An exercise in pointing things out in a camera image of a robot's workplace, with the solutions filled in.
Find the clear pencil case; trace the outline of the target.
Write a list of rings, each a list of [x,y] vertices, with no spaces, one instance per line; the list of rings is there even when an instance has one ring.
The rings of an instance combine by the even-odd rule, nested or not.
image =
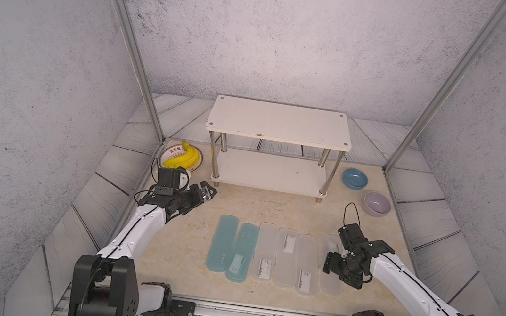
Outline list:
[[[316,238],[298,235],[295,290],[301,296],[314,297],[319,290],[318,244]]]
[[[274,258],[279,237],[279,228],[272,223],[262,223],[251,262],[251,276],[259,281],[268,282],[273,273]]]
[[[291,289],[296,282],[296,247],[298,233],[294,229],[280,228],[275,251],[273,281],[276,286]]]
[[[322,242],[318,251],[318,268],[320,270],[320,290],[324,292],[324,294],[337,296],[341,293],[343,283],[339,280],[337,275],[325,273],[323,271],[323,266],[325,266],[326,258],[330,252],[340,254],[342,251],[342,244],[339,237],[333,235],[324,235],[322,237]]]

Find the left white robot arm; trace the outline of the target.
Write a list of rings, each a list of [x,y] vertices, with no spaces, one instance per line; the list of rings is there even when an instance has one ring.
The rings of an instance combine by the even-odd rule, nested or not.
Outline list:
[[[169,309],[170,285],[141,283],[135,264],[169,221],[216,194],[206,181],[177,186],[173,179],[159,179],[137,200],[135,214],[108,246],[75,263],[68,316],[143,316]]]

